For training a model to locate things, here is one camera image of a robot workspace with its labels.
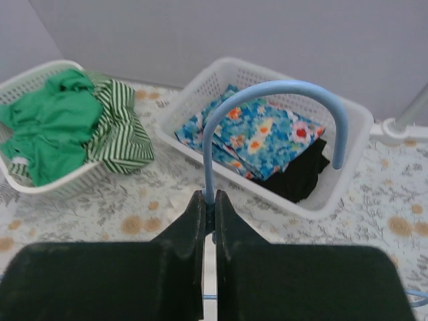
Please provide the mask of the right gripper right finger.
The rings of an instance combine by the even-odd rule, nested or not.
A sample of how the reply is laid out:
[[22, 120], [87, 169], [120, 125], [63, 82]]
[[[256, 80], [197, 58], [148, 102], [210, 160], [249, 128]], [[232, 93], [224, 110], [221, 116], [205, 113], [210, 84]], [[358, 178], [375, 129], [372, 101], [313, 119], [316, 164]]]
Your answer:
[[413, 320], [394, 263], [360, 245], [270, 243], [215, 200], [219, 320]]

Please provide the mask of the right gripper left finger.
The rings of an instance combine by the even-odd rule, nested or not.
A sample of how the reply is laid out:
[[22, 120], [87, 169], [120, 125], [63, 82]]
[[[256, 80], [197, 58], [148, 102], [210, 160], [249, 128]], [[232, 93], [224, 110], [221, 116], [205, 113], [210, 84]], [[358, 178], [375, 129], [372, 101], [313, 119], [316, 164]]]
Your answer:
[[1, 280], [2, 320], [200, 320], [206, 204], [151, 241], [32, 243]]

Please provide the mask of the blue wire hanger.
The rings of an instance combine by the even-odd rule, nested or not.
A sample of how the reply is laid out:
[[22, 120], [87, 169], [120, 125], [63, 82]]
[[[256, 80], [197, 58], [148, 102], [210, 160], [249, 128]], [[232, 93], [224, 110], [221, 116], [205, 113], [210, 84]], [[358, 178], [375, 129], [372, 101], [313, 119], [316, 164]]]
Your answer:
[[[339, 99], [324, 88], [311, 84], [309, 82], [303, 82], [298, 80], [277, 80], [268, 81], [250, 86], [226, 99], [210, 116], [203, 131], [203, 165], [205, 171], [205, 188], [203, 195], [207, 204], [207, 212], [210, 212], [210, 218], [208, 222], [214, 225], [215, 212], [215, 189], [213, 181], [213, 164], [212, 164], [212, 140], [214, 131], [220, 121], [226, 117], [226, 114], [232, 111], [235, 107], [238, 107], [250, 100], [262, 97], [271, 96], [276, 94], [297, 94], [311, 98], [318, 103], [321, 103], [327, 108], [329, 113], [333, 116], [334, 123], [336, 126], [336, 140], [334, 143], [334, 153], [332, 159], [332, 167], [335, 170], [340, 170], [344, 164], [344, 156], [346, 151], [346, 143], [348, 140], [348, 114], [345, 108], [342, 106]], [[297, 249], [303, 250], [304, 248], [318, 249], [345, 249], [346, 247], [356, 247], [348, 245], [308, 245], [298, 244], [291, 245]], [[420, 298], [415, 302], [410, 302], [410, 306], [418, 308], [421, 306], [427, 306], [427, 293], [420, 292], [417, 290], [404, 290], [402, 286], [399, 286], [400, 293], [412, 296], [414, 298]]]

